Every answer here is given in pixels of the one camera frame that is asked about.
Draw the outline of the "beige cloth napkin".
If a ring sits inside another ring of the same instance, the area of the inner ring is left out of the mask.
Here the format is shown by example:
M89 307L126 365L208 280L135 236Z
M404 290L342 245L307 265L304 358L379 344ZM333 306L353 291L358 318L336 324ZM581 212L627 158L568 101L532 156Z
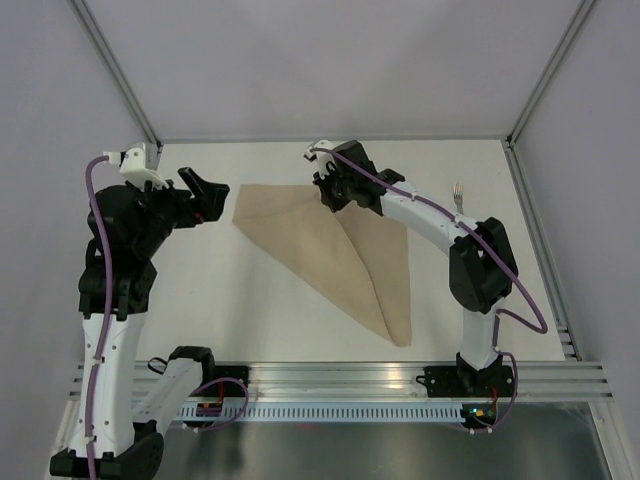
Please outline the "beige cloth napkin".
M234 225L364 328L412 342L408 232L350 203L333 213L311 185L244 184Z

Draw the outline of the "pink-handled metal fork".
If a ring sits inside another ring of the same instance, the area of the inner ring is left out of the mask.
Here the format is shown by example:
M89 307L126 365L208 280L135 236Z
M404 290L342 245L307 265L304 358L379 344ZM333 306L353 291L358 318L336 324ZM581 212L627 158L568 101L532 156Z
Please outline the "pink-handled metal fork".
M454 204L456 206L456 210L460 214L464 212L463 193L464 193L464 189L461 183L456 183L453 185L452 196L453 196Z

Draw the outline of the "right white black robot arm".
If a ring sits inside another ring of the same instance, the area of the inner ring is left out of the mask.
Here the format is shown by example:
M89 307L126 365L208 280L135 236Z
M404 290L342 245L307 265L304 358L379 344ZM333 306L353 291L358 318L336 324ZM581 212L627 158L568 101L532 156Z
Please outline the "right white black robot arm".
M420 195L404 175L377 170L356 140L339 146L317 141L304 157L315 164L313 183L332 212L356 203L405 225L447 256L449 290L462 308L453 383L467 398L496 391L503 366L495 345L496 314L513 287L499 263L517 268L503 224L454 214Z

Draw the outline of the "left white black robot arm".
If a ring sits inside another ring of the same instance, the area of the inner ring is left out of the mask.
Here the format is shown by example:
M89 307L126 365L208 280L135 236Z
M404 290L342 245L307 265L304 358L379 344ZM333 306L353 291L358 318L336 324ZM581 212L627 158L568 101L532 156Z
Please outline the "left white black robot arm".
M136 355L157 276L152 258L174 231L217 221L230 193L189 167L178 174L182 189L148 180L87 187L93 238L78 285L85 344L80 405L68 445L50 459L54 477L153 478L187 397L217 387L211 349L179 346L158 383L140 404L133 402Z

